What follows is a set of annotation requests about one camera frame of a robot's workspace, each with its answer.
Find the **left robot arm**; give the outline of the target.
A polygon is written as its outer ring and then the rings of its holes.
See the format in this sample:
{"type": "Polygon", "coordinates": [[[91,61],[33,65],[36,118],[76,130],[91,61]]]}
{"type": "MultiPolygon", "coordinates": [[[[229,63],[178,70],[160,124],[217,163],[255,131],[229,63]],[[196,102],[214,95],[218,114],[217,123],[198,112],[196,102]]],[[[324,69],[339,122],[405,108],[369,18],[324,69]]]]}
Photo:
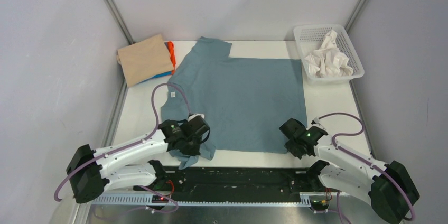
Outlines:
{"type": "Polygon", "coordinates": [[[194,114],[181,121],[166,120],[151,133],[119,145],[95,150],[83,145],[66,169],[74,199],[87,203],[106,191],[130,186],[161,190],[167,182],[166,171],[151,157],[173,150],[197,156],[209,134],[204,116],[194,114]]]}

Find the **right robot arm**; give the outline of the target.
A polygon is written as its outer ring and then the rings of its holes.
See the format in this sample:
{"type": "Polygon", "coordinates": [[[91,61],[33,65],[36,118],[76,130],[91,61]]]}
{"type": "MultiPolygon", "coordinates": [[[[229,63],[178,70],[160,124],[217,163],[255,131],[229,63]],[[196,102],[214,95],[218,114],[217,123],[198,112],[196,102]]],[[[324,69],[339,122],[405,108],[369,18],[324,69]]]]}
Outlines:
{"type": "Polygon", "coordinates": [[[310,189],[320,191],[325,187],[345,192],[371,206],[387,223],[400,223],[407,214],[415,216],[413,206],[420,194],[401,163],[385,163],[349,148],[330,135],[317,119],[306,127],[290,118],[279,130],[293,156],[317,158],[306,172],[310,189]]]}

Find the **grey-blue t-shirt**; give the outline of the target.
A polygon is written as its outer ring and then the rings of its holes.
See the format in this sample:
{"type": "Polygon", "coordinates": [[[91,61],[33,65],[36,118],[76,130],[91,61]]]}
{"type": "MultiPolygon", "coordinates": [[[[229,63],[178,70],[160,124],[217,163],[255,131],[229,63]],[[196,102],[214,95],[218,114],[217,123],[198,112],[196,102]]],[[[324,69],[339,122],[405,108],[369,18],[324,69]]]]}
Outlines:
{"type": "Polygon", "coordinates": [[[287,44],[200,37],[169,79],[163,120],[204,114],[211,128],[200,157],[218,151],[285,154],[279,131],[289,118],[306,124],[302,65],[287,44]]]}

